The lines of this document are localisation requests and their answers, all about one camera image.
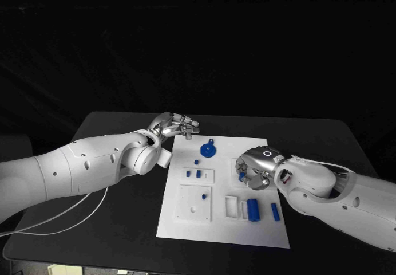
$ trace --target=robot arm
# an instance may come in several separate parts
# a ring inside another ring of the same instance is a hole
[[[171,153],[161,142],[199,133],[199,123],[169,112],[147,130],[74,141],[55,151],[0,163],[0,223],[20,210],[59,197],[84,195],[114,185],[159,164],[167,167]]]
[[[268,146],[249,149],[236,161],[236,173],[249,188],[274,181],[291,207],[377,248],[396,249],[396,184],[356,174],[333,172],[297,156],[287,159]],[[256,175],[249,177],[249,170]]]

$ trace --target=blue object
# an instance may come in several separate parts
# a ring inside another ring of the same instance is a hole
[[[241,174],[239,174],[239,181],[242,182],[242,178],[245,177],[245,173],[243,172],[241,172]]]
[[[209,142],[200,147],[200,154],[210,158],[216,154],[216,147],[213,145],[215,141],[213,139],[209,140]]]
[[[249,199],[248,204],[248,216],[251,222],[259,222],[259,212],[258,212],[258,200]]]
[[[272,208],[274,219],[278,222],[281,219],[279,219],[279,213],[278,213],[277,203],[271,204],[271,208]]]

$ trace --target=black background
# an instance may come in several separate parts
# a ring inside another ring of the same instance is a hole
[[[2,5],[0,133],[36,155],[92,111],[339,119],[396,182],[390,2]]]

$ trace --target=table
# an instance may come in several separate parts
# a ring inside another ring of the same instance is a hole
[[[157,114],[94,112],[74,140],[146,129]],[[200,135],[267,138],[268,144],[308,159],[337,163],[376,176],[347,125],[339,120],[189,115],[200,122]],[[173,139],[163,144],[173,148]],[[124,178],[91,218],[69,231],[49,236],[16,234],[3,255],[10,260],[91,266],[169,274],[264,274],[285,272],[393,274],[396,254],[375,248],[294,211],[282,195],[291,249],[156,238],[167,169]],[[35,228],[53,232],[79,222],[102,198],[95,192],[84,203]],[[51,218],[82,198],[68,197],[33,206],[19,228]]]

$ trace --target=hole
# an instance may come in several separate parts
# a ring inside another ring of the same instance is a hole
[[[356,197],[353,200],[353,207],[359,207],[359,205],[360,205],[360,199],[359,197]]]

